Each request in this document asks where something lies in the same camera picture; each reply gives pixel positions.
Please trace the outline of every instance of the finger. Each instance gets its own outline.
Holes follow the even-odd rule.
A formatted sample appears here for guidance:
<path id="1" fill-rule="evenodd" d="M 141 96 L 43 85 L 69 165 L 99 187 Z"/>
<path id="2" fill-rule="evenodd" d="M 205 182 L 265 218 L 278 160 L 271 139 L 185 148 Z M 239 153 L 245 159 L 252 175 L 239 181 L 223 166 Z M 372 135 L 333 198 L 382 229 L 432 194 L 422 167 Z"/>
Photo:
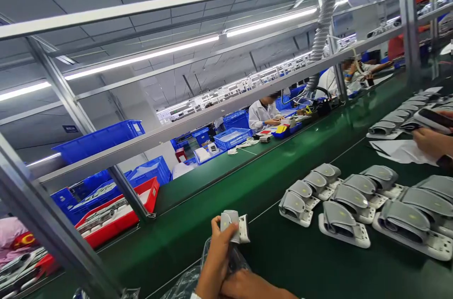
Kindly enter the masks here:
<path id="1" fill-rule="evenodd" d="M 232 223 L 228 226 L 221 234 L 220 237 L 224 243 L 228 243 L 236 231 L 239 229 L 239 225 L 237 223 Z"/>
<path id="2" fill-rule="evenodd" d="M 220 233 L 220 228 L 218 227 L 218 224 L 220 223 L 221 216 L 216 216 L 211 220 L 211 227 L 212 227 L 212 234 L 214 233 Z"/>

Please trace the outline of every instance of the fluorescent light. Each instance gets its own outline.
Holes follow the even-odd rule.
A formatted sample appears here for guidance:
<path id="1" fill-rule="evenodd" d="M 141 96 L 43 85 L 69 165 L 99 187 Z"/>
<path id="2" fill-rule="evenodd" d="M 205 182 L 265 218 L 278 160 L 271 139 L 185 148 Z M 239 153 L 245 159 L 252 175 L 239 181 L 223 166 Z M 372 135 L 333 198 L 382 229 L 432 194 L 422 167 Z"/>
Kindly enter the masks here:
<path id="1" fill-rule="evenodd" d="M 277 18 L 277 19 L 274 19 L 272 21 L 264 22 L 264 23 L 257 24 L 257 25 L 252 25 L 252 26 L 247 27 L 247 28 L 234 30 L 234 31 L 231 31 L 231 32 L 228 31 L 226 33 L 226 36 L 227 37 L 232 37 L 232 36 L 240 35 L 240 34 L 243 34 L 243 33 L 248 33 L 248 32 L 251 32 L 251 31 L 255 31 L 255 30 L 258 30 L 258 29 L 266 28 L 266 27 L 271 26 L 271 25 L 276 25 L 276 24 L 279 24 L 279 23 L 291 21 L 293 19 L 300 18 L 302 16 L 314 14 L 316 12 L 316 10 L 318 10 L 318 8 L 312 8 L 312 9 L 308 9 L 308 10 L 305 10 L 305 11 L 302 11 L 302 12 L 299 12 L 299 13 L 291 14 L 291 15 L 286 16 L 286 17 Z"/>
<path id="2" fill-rule="evenodd" d="M 346 4 L 348 2 L 349 2 L 349 0 L 338 0 L 338 1 L 335 2 L 335 6 L 343 5 L 343 4 Z"/>
<path id="3" fill-rule="evenodd" d="M 16 96 L 28 94 L 28 93 L 31 93 L 33 91 L 38 91 L 40 89 L 44 89 L 44 88 L 47 88 L 47 87 L 50 87 L 50 83 L 49 82 L 42 82 L 42 83 L 38 83 L 38 84 L 32 85 L 30 87 L 25 87 L 25 88 L 18 89 L 18 90 L 15 90 L 15 91 L 10 91 L 10 92 L 1 94 L 0 95 L 0 101 L 12 99 L 12 98 L 14 98 Z"/>
<path id="4" fill-rule="evenodd" d="M 199 46 L 199 45 L 202 45 L 202 44 L 206 44 L 206 43 L 209 43 L 209 42 L 214 42 L 214 41 L 217 41 L 217 40 L 218 40 L 218 36 L 210 37 L 210 38 L 205 39 L 205 40 L 184 44 L 184 45 L 173 47 L 173 48 L 170 48 L 170 49 L 157 51 L 157 52 L 154 52 L 152 54 L 143 55 L 143 56 L 131 58 L 131 59 L 128 59 L 128 60 L 124 60 L 124 61 L 121 61 L 121 62 L 112 63 L 110 65 L 102 66 L 102 67 L 99 67 L 99 68 L 94 68 L 94 69 L 86 70 L 84 72 L 68 75 L 68 76 L 65 76 L 65 79 L 68 80 L 68 81 L 74 80 L 74 79 L 79 78 L 79 77 L 83 77 L 83 76 L 87 76 L 87 75 L 91 75 L 91 74 L 95 74 L 95 73 L 100 73 L 100 72 L 103 72 L 103 71 L 106 71 L 106 70 L 110 70 L 110 69 L 113 69 L 113 68 L 118 68 L 118 67 L 121 67 L 121 66 L 127 66 L 127 65 L 135 63 L 135 62 L 148 60 L 150 58 L 154 58 L 154 57 L 157 57 L 157 56 L 170 54 L 170 53 L 173 53 L 173 52 L 176 52 L 176 51 L 180 51 L 180 50 L 196 47 L 196 46 Z"/>

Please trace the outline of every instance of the worktable surface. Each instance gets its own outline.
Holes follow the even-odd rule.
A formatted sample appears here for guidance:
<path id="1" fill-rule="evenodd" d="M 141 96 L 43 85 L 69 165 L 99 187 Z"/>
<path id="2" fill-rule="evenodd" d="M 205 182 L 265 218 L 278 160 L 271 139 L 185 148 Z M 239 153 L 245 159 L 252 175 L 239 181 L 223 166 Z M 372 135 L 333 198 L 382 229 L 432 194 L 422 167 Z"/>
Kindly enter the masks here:
<path id="1" fill-rule="evenodd" d="M 369 126 L 408 99 L 411 90 L 405 74 L 398 75 L 283 143 L 273 140 L 233 156 L 223 154 L 162 187 L 157 219 L 99 252 L 106 268 L 124 286 L 141 287 L 141 298 L 151 293 L 151 298 L 159 298 L 198 262 L 210 235 L 210 219 L 235 209 L 252 220 L 252 243 L 240 247 L 252 269 L 301 298 L 453 298 L 451 262 L 434 261 L 370 225 L 369 249 L 329 238 L 318 229 L 321 205 L 309 228 L 278 213 L 277 201 L 285 189 L 324 162 L 339 167 L 342 177 L 373 164 L 386 165 L 407 186 L 442 174 L 437 167 L 381 158 L 362 139 Z M 63 274 L 30 297 L 69 298 L 76 287 L 71 276 Z"/>

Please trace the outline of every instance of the white lab coat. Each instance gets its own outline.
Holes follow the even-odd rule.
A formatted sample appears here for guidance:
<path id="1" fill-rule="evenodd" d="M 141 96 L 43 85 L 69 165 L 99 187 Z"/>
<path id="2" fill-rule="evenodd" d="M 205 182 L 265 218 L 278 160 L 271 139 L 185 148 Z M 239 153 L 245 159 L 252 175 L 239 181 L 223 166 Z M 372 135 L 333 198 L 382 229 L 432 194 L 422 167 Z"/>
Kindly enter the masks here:
<path id="1" fill-rule="evenodd" d="M 362 69 L 364 72 L 370 71 L 377 66 L 379 65 L 367 65 L 365 63 L 362 63 Z M 351 82 L 347 83 L 346 86 L 356 81 L 360 76 L 361 75 L 359 72 L 355 72 Z M 331 94 L 339 94 L 338 85 L 336 84 L 335 70 L 333 67 L 330 67 L 323 75 L 321 75 L 321 77 L 319 78 L 318 87 L 328 90 Z M 323 91 L 316 90 L 315 98 L 317 99 L 320 97 L 327 97 L 327 95 Z"/>
<path id="2" fill-rule="evenodd" d="M 253 133 L 257 133 L 270 126 L 264 125 L 263 121 L 270 120 L 280 115 L 280 111 L 275 106 L 275 102 L 268 105 L 267 109 L 263 107 L 261 101 L 254 102 L 249 108 L 249 127 Z"/>

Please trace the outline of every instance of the sleeve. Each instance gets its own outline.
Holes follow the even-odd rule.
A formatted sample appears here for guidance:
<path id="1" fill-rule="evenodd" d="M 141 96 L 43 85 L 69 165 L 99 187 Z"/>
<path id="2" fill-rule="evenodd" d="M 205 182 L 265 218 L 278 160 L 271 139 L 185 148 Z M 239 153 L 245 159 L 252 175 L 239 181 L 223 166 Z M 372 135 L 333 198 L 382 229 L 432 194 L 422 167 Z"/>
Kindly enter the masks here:
<path id="1" fill-rule="evenodd" d="M 258 118 L 257 110 L 253 106 L 249 108 L 249 127 L 254 133 L 260 132 L 264 128 L 263 122 Z"/>
<path id="2" fill-rule="evenodd" d="M 275 118 L 277 115 L 281 115 L 280 114 L 280 110 L 277 109 L 276 105 L 275 105 L 275 102 L 272 103 L 272 105 L 270 106 L 270 115 Z"/>

